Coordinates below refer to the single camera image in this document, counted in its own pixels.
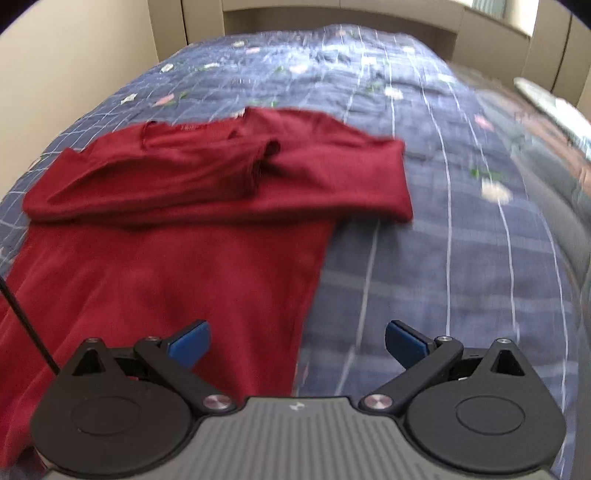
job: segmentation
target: red sweater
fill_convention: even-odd
[[[320,112],[133,125],[64,150],[26,195],[8,283],[60,364],[88,337],[129,346],[206,319],[197,373],[238,401],[289,395],[336,221],[412,218],[403,150]],[[1,300],[0,466],[51,380]]]

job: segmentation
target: black circular disc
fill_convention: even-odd
[[[407,430],[429,455],[465,472],[502,475],[548,465],[564,420],[556,405],[544,408],[514,379],[506,388],[475,388],[470,380],[428,388],[409,405]]]
[[[106,385],[90,375],[77,379],[74,392],[52,393],[31,422],[35,447],[81,477],[144,471],[173,452],[190,427],[182,398],[149,382],[124,377]]]
[[[456,407],[456,417],[467,429],[483,435],[511,433],[525,420],[519,405],[491,395],[471,397],[460,402]]]

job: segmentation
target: gray gripper base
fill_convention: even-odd
[[[70,477],[51,471],[46,480]],[[186,448],[134,480],[466,480],[418,453],[396,422],[346,398],[251,398],[206,419]],[[523,480],[552,480],[547,471]]]

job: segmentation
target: bedspread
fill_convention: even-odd
[[[580,320],[560,254],[473,92],[407,35],[331,25],[182,49],[77,120],[18,180],[0,205],[0,273],[27,231],[24,193],[64,148],[80,150],[134,122],[203,122],[240,115],[247,105],[318,109],[407,145],[414,222],[352,219],[338,227],[294,393],[358,399],[400,373],[384,349],[391,319],[473,347],[508,337],[567,417],[554,471],[568,478]]]

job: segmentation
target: logo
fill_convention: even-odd
[[[304,410],[304,408],[305,408],[305,407],[306,407],[306,405],[304,405],[304,404],[303,404],[301,401],[299,401],[299,402],[296,402],[296,403],[292,403],[292,404],[290,405],[290,408],[291,408],[293,411],[300,411],[300,410]]]

